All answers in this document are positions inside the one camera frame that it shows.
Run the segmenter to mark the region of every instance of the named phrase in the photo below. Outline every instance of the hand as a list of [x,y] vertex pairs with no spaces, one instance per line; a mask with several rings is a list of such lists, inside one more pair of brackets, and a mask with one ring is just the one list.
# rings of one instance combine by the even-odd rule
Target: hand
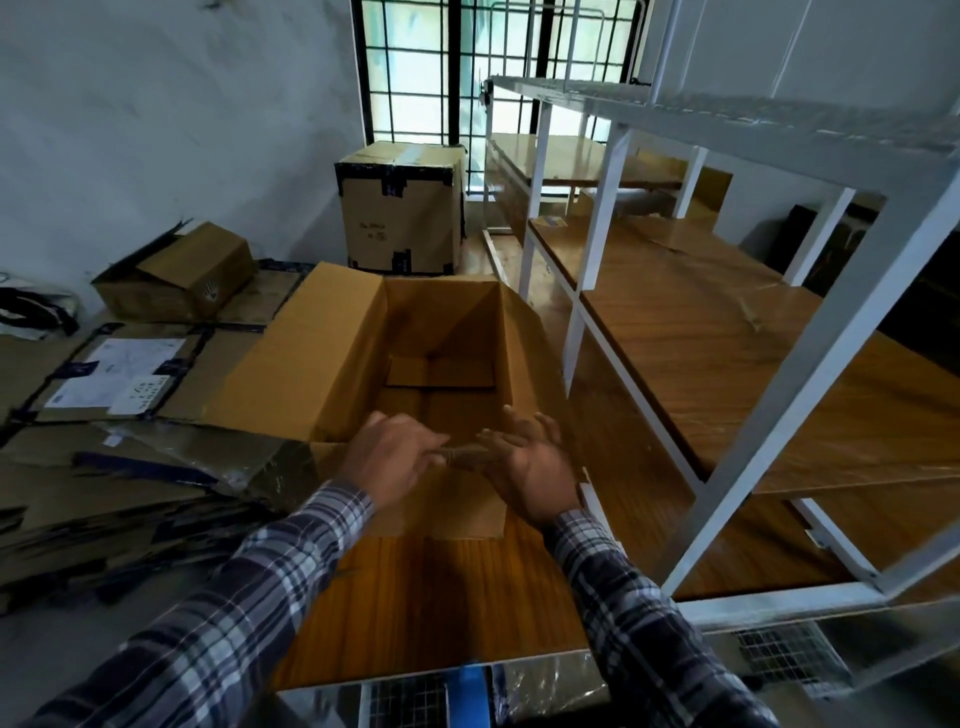
[[582,508],[577,478],[561,447],[560,426],[546,415],[537,421],[521,420],[510,406],[514,433],[484,430],[477,438],[498,459],[488,463],[484,475],[513,511],[534,528],[543,530],[561,513]]
[[373,412],[347,446],[338,477],[384,508],[406,496],[430,465],[444,463],[434,450],[449,439],[408,415]]

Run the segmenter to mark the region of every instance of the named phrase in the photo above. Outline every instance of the wall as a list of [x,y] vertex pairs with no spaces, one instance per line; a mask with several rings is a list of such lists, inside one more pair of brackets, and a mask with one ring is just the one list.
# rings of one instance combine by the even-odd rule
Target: wall
[[[652,9],[642,81],[653,77],[670,3]],[[685,0],[663,89],[946,113],[960,96],[958,28],[952,0]],[[759,257],[793,205],[817,206],[834,189],[721,155],[707,164],[733,172],[714,231]]]
[[344,261],[332,164],[363,146],[348,3],[4,0],[0,270],[87,285],[180,218]]

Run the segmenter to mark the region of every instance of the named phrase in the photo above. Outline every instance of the small cardboard box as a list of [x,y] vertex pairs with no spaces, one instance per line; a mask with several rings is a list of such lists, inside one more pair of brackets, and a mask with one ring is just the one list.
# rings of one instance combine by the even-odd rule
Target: small cardboard box
[[[349,440],[374,409],[470,444],[503,405],[566,420],[540,317],[492,278],[387,278],[321,263],[230,372],[204,422],[313,443]],[[370,535],[489,538],[505,506],[481,475],[432,469]]]
[[203,223],[183,225],[114,263],[93,287],[124,321],[209,321],[256,272],[250,246],[239,235]]
[[463,147],[374,142],[337,162],[351,268],[451,276],[460,255]]

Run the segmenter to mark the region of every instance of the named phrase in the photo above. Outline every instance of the white label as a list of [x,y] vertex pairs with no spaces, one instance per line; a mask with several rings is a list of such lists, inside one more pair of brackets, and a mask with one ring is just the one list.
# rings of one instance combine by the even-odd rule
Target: white label
[[125,376],[76,376],[67,379],[43,405],[53,408],[109,407],[127,386]]
[[129,380],[151,375],[163,362],[177,355],[184,341],[185,339],[107,339],[86,360],[97,362],[92,376],[116,375]]
[[169,378],[167,375],[145,375],[134,379],[113,401],[107,414],[138,415],[146,412]]
[[217,300],[217,296],[220,295],[220,286],[216,284],[213,280],[208,280],[204,283],[204,298],[210,301],[211,303]]

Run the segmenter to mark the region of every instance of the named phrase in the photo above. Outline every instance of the left hand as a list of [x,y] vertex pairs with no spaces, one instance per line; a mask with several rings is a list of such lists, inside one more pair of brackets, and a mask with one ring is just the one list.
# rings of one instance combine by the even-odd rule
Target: left hand
[[384,508],[406,496],[430,465],[444,464],[435,450],[449,439],[409,415],[373,412],[347,446],[338,477]]

